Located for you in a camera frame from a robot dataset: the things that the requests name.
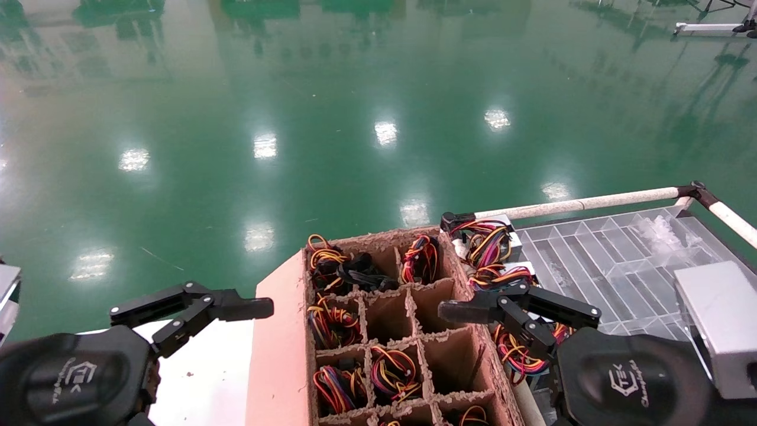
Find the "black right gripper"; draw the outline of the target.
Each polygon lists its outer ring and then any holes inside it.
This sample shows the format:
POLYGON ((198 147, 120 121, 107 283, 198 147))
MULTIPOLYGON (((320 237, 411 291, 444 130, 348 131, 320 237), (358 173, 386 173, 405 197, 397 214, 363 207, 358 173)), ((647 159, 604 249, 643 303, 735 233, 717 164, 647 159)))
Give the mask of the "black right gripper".
POLYGON ((529 355, 556 358, 557 412, 573 425, 697 425, 716 393, 689 343, 603 334, 595 330, 600 308, 537 286, 520 284, 479 291, 468 301, 442 301, 439 318, 498 323, 529 355), (591 328, 557 346, 554 335, 530 314, 573 329, 591 328))

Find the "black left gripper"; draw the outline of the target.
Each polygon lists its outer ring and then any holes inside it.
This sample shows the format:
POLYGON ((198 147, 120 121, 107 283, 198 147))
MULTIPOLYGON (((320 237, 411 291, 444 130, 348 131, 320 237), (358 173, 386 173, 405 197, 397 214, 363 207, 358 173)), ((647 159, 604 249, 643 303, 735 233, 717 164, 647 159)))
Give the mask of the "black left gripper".
POLYGON ((3 425, 150 425, 160 383, 157 356, 170 357, 214 321, 270 318, 270 298, 184 283, 111 308, 94 334, 52 334, 2 346, 3 425), (174 316, 151 344, 125 326, 174 316))

